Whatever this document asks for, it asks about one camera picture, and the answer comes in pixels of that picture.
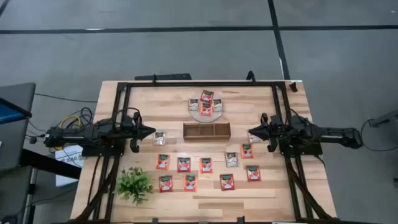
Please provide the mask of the white printed paper sheet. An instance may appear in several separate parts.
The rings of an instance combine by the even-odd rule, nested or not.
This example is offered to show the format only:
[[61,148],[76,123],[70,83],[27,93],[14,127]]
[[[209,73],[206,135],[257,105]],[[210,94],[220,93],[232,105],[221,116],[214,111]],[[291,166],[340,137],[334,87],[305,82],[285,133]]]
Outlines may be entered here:
[[[83,148],[79,145],[67,146],[62,150],[55,152],[55,159],[70,164],[72,166],[76,166],[79,168],[83,167],[83,156],[82,156]],[[65,177],[61,175],[55,176],[55,185],[57,187],[63,187],[65,185],[69,185],[77,182],[78,179]]]

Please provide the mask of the wooden three-slot organizer box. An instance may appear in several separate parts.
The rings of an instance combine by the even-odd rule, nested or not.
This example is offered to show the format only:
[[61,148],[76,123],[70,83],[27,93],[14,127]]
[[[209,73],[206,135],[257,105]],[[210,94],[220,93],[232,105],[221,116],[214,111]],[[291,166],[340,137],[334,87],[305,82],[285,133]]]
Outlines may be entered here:
[[231,137],[230,123],[184,123],[184,141],[227,141]]

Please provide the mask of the group of red snack packets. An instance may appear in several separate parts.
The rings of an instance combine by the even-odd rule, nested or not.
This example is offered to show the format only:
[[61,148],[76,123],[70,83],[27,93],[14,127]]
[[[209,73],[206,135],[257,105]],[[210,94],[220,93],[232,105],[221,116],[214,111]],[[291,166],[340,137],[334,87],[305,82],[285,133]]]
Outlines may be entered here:
[[202,102],[200,106],[201,116],[212,116],[213,105],[211,103]]

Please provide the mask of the black-framed blue screen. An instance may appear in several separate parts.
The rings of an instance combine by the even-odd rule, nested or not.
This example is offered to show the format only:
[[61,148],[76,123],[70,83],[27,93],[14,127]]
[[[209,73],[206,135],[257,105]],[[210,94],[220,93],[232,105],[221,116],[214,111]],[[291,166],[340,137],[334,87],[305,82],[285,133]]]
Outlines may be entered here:
[[0,98],[0,124],[12,123],[32,117],[31,112]]

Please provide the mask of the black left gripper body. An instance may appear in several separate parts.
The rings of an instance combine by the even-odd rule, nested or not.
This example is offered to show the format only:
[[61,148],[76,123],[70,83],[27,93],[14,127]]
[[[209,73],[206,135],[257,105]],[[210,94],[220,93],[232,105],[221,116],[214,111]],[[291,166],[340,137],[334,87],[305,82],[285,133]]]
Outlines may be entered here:
[[125,115],[123,119],[123,130],[125,133],[130,133],[135,139],[143,140],[141,126],[142,117],[140,112],[134,112],[132,116]]

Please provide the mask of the black metal beam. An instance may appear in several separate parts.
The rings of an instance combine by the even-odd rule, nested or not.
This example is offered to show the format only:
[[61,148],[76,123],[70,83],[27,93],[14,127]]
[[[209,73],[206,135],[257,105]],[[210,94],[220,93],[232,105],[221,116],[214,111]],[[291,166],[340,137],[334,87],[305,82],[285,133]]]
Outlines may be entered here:
[[81,174],[81,168],[77,166],[58,161],[27,149],[23,149],[21,152],[20,165],[31,166],[38,170],[44,170],[73,179],[79,179]]

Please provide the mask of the grey desk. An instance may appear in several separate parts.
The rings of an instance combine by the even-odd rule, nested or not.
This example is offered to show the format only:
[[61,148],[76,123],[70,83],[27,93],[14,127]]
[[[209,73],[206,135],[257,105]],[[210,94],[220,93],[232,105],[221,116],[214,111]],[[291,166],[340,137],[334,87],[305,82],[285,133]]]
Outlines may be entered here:
[[[31,112],[36,84],[0,86],[0,98]],[[28,120],[0,124],[0,170],[19,166]]]

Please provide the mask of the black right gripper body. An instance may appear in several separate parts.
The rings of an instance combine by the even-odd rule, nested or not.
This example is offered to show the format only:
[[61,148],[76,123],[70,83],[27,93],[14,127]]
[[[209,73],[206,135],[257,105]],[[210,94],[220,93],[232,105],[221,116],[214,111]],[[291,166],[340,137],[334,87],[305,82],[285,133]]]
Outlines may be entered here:
[[282,120],[279,115],[268,116],[267,113],[261,114],[261,139],[269,140],[279,135]]

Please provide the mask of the grey metal stand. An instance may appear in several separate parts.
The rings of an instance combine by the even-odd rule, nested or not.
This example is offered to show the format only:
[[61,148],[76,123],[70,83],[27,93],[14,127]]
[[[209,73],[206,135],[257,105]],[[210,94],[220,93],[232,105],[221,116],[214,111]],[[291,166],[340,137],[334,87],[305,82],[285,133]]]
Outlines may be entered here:
[[391,124],[398,128],[398,110],[388,112],[382,116],[379,116],[378,118],[373,119],[370,122],[370,126],[372,128],[378,128],[383,124]]

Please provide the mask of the red strawberry tea bag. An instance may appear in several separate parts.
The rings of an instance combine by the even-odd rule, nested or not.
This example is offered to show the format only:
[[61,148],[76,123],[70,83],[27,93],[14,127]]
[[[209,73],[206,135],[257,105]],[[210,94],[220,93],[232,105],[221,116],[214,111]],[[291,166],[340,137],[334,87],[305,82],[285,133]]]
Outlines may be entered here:
[[220,188],[222,191],[235,189],[233,174],[220,175]]
[[179,157],[177,159],[177,171],[178,172],[191,172],[191,158],[190,157]]
[[173,191],[173,178],[171,175],[159,177],[159,192],[172,192]]
[[261,172],[259,166],[246,166],[248,182],[261,181]]
[[204,103],[211,103],[213,101],[214,93],[212,91],[203,90],[200,95],[200,101]]

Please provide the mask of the green artificial plant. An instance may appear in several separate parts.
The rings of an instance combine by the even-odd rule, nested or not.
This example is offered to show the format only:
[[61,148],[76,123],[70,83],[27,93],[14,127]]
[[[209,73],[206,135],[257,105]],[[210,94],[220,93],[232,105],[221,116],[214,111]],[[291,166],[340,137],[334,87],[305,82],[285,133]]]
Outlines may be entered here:
[[141,167],[123,169],[118,177],[116,193],[124,200],[132,200],[136,206],[148,201],[147,195],[153,193],[149,176]]

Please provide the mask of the round woven white mat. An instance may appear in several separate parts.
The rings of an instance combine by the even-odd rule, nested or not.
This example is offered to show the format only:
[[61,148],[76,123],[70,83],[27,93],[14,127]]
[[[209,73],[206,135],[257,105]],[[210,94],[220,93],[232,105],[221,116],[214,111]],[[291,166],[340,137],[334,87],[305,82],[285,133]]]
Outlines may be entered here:
[[211,122],[214,122],[214,121],[216,121],[217,119],[221,118],[221,115],[222,115],[223,112],[224,112],[224,101],[221,99],[220,95],[218,95],[217,93],[214,93],[213,100],[214,100],[214,99],[221,99],[222,102],[223,102],[223,110],[220,111],[220,112],[214,112],[214,111],[213,111],[212,116],[201,116],[201,115],[200,115],[200,106],[201,106],[201,103],[202,103],[202,101],[200,101],[200,95],[201,95],[201,93],[202,93],[202,91],[198,91],[198,92],[196,92],[194,95],[192,95],[192,96],[189,98],[189,99],[198,99],[198,100],[199,100],[199,110],[198,110],[198,111],[189,111],[189,110],[188,110],[190,116],[191,116],[193,119],[195,119],[196,121],[201,122],[201,123],[211,123]]

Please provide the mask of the black aluminium table frame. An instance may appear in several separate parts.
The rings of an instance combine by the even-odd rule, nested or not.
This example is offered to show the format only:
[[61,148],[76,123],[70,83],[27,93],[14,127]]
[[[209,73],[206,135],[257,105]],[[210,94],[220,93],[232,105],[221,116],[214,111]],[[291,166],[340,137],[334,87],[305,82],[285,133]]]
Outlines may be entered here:
[[[111,221],[116,223],[149,222],[235,222],[245,216],[249,222],[291,221],[295,218],[285,161],[278,152],[270,153],[267,144],[253,147],[253,159],[240,159],[238,167],[227,167],[226,152],[239,152],[248,141],[248,129],[256,127],[261,114],[275,114],[273,94],[263,82],[199,82],[190,81],[172,86],[170,83],[133,82],[129,93],[118,93],[116,81],[105,81],[101,86],[95,120],[108,118],[113,110],[124,106],[129,113],[141,112],[145,125],[166,133],[167,143],[155,146],[148,137],[139,143],[140,151],[126,148],[119,162],[120,169],[141,167],[148,173],[152,185],[158,187],[159,177],[173,177],[173,191],[154,190],[148,201],[140,206],[130,200],[115,197]],[[188,99],[198,91],[213,91],[224,101],[220,122],[230,123],[231,137],[227,141],[191,142],[183,139],[183,124],[191,123]],[[157,156],[168,154],[168,170],[155,168]],[[178,172],[177,159],[191,158],[191,172]],[[200,172],[200,159],[213,160],[213,173]],[[261,181],[248,182],[246,166],[259,166]],[[234,190],[222,191],[220,175],[233,174]],[[197,177],[197,191],[185,192],[185,175]]]

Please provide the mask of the orange peach tea bag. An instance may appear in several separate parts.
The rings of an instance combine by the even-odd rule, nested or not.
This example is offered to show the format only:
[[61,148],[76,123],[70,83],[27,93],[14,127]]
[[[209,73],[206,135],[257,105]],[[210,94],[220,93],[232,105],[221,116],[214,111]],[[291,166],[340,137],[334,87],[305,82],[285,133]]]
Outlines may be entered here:
[[170,156],[168,154],[159,154],[157,156],[156,169],[168,170],[170,165]]
[[213,160],[210,157],[200,159],[200,172],[202,174],[213,173]]
[[242,144],[241,145],[241,157],[243,159],[253,159],[254,158],[251,144]]
[[197,177],[195,175],[185,175],[183,180],[183,190],[185,192],[197,191]]

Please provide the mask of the black power strip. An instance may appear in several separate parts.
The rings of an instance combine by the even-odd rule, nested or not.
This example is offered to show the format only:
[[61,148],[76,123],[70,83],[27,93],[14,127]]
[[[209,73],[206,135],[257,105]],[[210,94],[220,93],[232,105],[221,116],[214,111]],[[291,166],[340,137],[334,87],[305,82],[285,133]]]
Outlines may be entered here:
[[189,73],[173,73],[173,74],[163,74],[163,75],[143,75],[143,76],[135,76],[134,79],[136,81],[144,81],[144,80],[191,80],[192,77]]

